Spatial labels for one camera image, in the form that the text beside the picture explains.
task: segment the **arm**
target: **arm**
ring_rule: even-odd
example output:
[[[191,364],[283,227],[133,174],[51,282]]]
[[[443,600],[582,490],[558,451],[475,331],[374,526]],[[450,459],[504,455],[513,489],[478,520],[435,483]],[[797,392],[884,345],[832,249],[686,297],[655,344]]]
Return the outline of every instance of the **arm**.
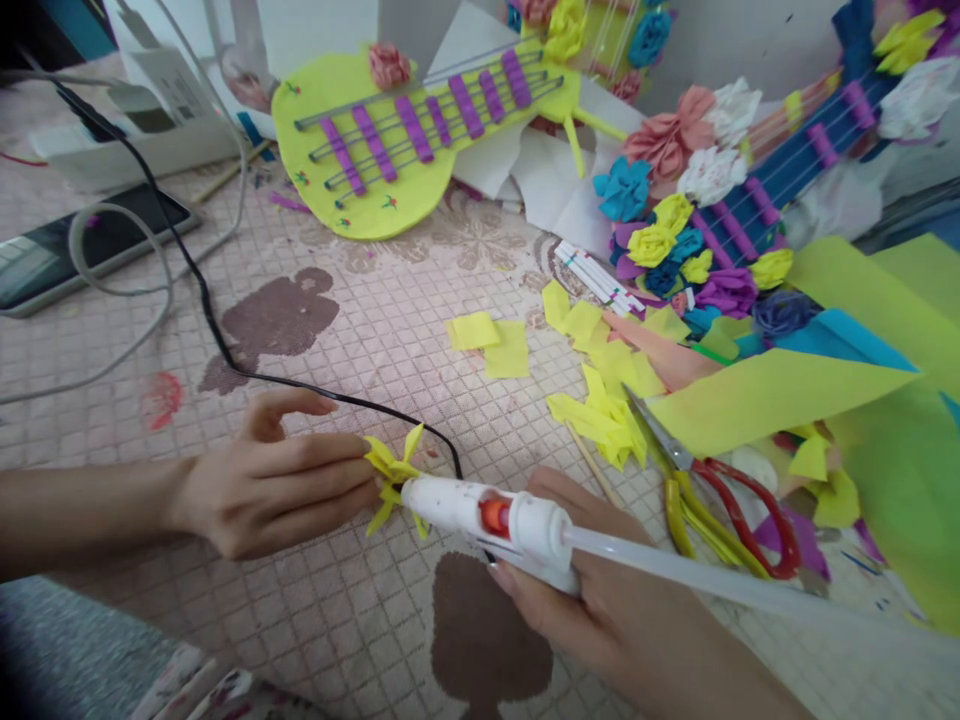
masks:
[[[281,418],[335,407],[308,390],[265,393],[238,438],[200,457],[0,473],[0,582],[177,533],[241,560],[329,532],[376,500],[367,445],[355,435],[287,438]]]
[[[635,518],[556,470],[539,468],[527,489],[559,503],[577,526],[653,544]],[[582,660],[646,717],[812,717],[691,590],[580,552],[573,565],[580,600],[502,562],[491,573],[531,628]]]

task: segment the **hand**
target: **hand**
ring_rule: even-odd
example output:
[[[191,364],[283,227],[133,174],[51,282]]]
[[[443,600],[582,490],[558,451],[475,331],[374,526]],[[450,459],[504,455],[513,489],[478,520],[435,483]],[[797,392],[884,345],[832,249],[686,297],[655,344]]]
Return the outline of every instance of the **hand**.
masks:
[[[527,490],[558,503],[578,527],[653,544],[635,518],[556,470],[537,468]],[[502,561],[490,567],[531,629],[580,659],[644,715],[809,717],[692,591],[580,551],[573,566],[580,600]]]
[[[207,538],[230,560],[249,560],[328,533],[371,506],[378,490],[363,438],[283,431],[288,413],[335,409],[304,389],[255,397],[239,437],[198,458],[180,483],[171,528]]]

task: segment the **yellow paper rose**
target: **yellow paper rose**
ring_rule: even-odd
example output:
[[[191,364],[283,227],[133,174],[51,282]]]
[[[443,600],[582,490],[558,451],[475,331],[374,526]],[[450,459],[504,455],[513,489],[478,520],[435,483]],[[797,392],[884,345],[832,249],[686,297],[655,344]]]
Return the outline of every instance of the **yellow paper rose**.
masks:
[[[693,214],[693,205],[685,196],[676,193],[658,202],[653,211],[657,214],[657,225],[679,235]]]
[[[926,60],[930,48],[940,37],[940,32],[930,31],[944,20],[946,16],[939,10],[928,10],[905,23],[896,23],[873,51],[874,55],[883,58],[877,70],[903,75]]]
[[[676,244],[676,233],[670,232],[659,223],[649,225],[630,236],[627,255],[641,267],[656,267],[666,259]]]
[[[700,285],[707,281],[712,265],[713,250],[708,248],[696,257],[687,258],[687,261],[680,266],[680,272],[689,282]]]
[[[758,290],[772,290],[783,282],[783,279],[790,272],[790,266],[793,265],[793,250],[783,248],[774,250],[765,255],[761,255],[753,265],[750,266],[750,272],[753,273],[753,281],[757,284]]]
[[[560,0],[550,16],[543,53],[547,60],[562,65],[583,49],[587,27],[587,6],[583,0]]]

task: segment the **black power cord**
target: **black power cord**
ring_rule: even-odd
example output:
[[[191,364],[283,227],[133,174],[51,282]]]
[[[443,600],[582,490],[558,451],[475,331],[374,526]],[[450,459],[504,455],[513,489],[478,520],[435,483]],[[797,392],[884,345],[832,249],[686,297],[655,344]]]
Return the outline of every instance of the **black power cord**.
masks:
[[[207,326],[210,328],[210,332],[213,334],[214,341],[217,343],[217,348],[220,350],[220,355],[223,356],[223,360],[226,362],[227,367],[230,368],[230,370],[245,378],[264,380],[266,382],[279,383],[280,385],[288,385],[290,387],[312,390],[318,395],[323,395],[324,397],[330,398],[331,400],[335,400],[337,402],[344,402],[349,405],[358,405],[360,407],[370,408],[371,410],[382,412],[385,415],[391,415],[395,418],[399,418],[400,420],[408,422],[411,425],[420,424],[420,421],[400,412],[399,410],[394,410],[393,408],[379,405],[375,402],[370,402],[369,400],[350,397],[349,395],[341,395],[340,393],[335,393],[331,390],[325,390],[324,388],[310,385],[308,383],[302,383],[298,380],[290,380],[289,378],[274,377],[273,375],[262,375],[260,373],[247,372],[237,365],[237,362],[230,354],[230,348],[227,347],[227,343],[223,338],[223,333],[220,331],[220,326],[217,324],[217,319],[213,312],[213,300],[210,296],[210,289],[207,286],[207,280],[204,278],[200,268],[187,251],[187,247],[183,244],[183,239],[180,237],[180,233],[177,232],[176,227],[174,227],[174,224],[170,221],[170,217],[167,215],[166,207],[161,200],[160,189],[157,187],[157,180],[153,176],[153,171],[150,170],[150,166],[147,165],[147,162],[143,159],[143,156],[139,153],[139,151],[130,143],[126,136],[124,136],[121,131],[113,125],[113,123],[103,117],[92,105],[83,100],[73,90],[63,85],[63,83],[61,83],[59,80],[56,78],[50,78],[50,80],[54,85],[57,86],[58,93],[65,101],[67,101],[67,103],[70,104],[71,109],[73,109],[75,113],[83,118],[89,119],[89,121],[99,127],[101,131],[122,143],[129,153],[133,155],[134,160],[137,161],[137,164],[143,171],[147,183],[150,185],[150,189],[153,191],[153,196],[156,200],[157,207],[160,208],[160,213],[162,214],[164,221],[167,223],[167,227],[173,234],[173,238],[177,241],[177,246],[180,248],[180,253],[183,255],[183,259],[186,260],[187,266],[190,268],[190,272],[193,273],[193,276],[197,279],[197,285],[200,287],[200,304],[203,306],[203,316],[207,321]],[[450,442],[450,440],[447,439],[447,437],[439,430],[432,428],[426,423],[424,423],[423,428],[424,430],[427,430],[438,437],[440,440],[446,443],[448,448],[450,448],[450,454],[453,456],[454,472],[456,473],[456,476],[462,480],[463,470],[460,467],[460,456],[457,454],[457,449],[453,446],[453,443]]]

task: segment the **fingernail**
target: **fingernail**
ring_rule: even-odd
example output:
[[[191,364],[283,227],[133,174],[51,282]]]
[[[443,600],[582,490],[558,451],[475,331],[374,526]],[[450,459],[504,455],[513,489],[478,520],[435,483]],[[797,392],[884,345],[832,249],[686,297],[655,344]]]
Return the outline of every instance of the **fingernail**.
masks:
[[[510,571],[504,568],[502,565],[497,563],[492,563],[487,565],[487,570],[490,571],[490,575],[493,577],[493,581],[500,586],[500,589],[503,590],[507,595],[513,597],[517,592],[517,581],[513,579],[513,575],[510,574]]]

